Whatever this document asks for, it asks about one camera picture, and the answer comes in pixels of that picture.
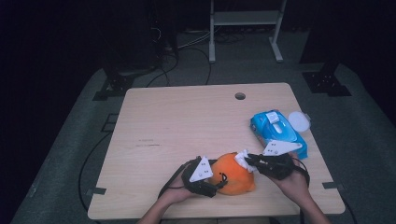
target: white triangular marker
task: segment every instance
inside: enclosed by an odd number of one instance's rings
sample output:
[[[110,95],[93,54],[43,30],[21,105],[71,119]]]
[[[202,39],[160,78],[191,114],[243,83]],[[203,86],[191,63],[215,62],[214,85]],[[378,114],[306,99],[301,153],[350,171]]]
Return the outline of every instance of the white triangular marker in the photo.
[[[264,156],[280,156],[302,147],[301,143],[291,143],[285,141],[271,140],[264,149]]]
[[[194,173],[190,177],[190,182],[192,183],[198,180],[207,179],[212,176],[213,172],[210,168],[209,160],[206,156],[203,156]]]

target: dark background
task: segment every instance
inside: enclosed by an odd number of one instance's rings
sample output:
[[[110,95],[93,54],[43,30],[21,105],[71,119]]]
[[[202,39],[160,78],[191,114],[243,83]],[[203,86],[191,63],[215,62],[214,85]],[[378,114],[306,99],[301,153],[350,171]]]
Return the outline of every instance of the dark background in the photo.
[[[93,2],[0,1],[1,223],[18,209],[79,93],[102,67],[100,56],[132,67],[156,63],[149,27],[166,23],[163,1]],[[277,7],[272,0],[229,3],[234,9]],[[208,28],[208,3],[175,0],[174,9],[178,32]],[[289,1],[282,30],[312,28],[301,63],[339,58],[396,123],[394,11],[391,1]],[[123,32],[128,22],[134,29]]]

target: white sticker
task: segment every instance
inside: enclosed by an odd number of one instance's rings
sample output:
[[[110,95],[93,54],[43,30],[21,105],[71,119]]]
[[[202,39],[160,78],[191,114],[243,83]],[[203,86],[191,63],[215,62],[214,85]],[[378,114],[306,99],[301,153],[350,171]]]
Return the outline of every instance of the white sticker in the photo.
[[[271,140],[264,149],[264,156],[280,156],[303,147],[301,143],[291,143],[285,141]]]
[[[206,156],[203,156],[194,173],[190,177],[190,182],[192,183],[198,180],[207,179],[212,176],[213,172],[212,168],[210,168],[209,160]]]
[[[279,121],[279,117],[277,116],[276,112],[267,113],[265,116],[268,118],[268,121],[270,121],[271,124],[277,123]]]

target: blue package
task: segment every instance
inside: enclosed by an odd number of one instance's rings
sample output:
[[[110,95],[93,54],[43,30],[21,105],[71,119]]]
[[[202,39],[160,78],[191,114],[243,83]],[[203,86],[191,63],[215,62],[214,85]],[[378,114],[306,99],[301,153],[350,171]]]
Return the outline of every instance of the blue package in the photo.
[[[302,160],[308,157],[306,142],[279,111],[270,110],[254,115],[250,120],[250,128],[264,147],[271,140],[300,143],[303,146],[295,150],[298,158]]]

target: metal stand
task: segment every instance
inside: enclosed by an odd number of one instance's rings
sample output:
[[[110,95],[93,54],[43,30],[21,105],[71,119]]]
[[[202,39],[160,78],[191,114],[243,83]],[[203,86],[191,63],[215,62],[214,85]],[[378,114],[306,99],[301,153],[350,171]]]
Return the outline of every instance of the metal stand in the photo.
[[[283,20],[287,0],[282,0],[280,10],[271,11],[231,11],[215,12],[214,0],[210,1],[210,40],[209,40],[209,61],[216,61],[215,53],[215,26],[219,25],[262,25],[274,24],[276,26],[274,36],[269,38],[271,48],[278,63],[283,62],[283,57],[277,46],[280,25]]]
[[[350,96],[346,86],[343,86],[335,77],[334,72],[339,64],[332,59],[323,64],[319,72],[305,72],[304,79],[313,93],[327,93],[329,96]]]
[[[97,91],[94,95],[92,99],[93,101],[105,101],[108,97],[125,96],[125,93],[132,88],[134,79],[146,74],[136,71],[125,71],[127,74],[131,73],[131,75],[123,76],[116,68],[117,66],[115,66],[105,54],[101,55],[100,62],[106,73],[107,79],[105,80],[101,90]]]

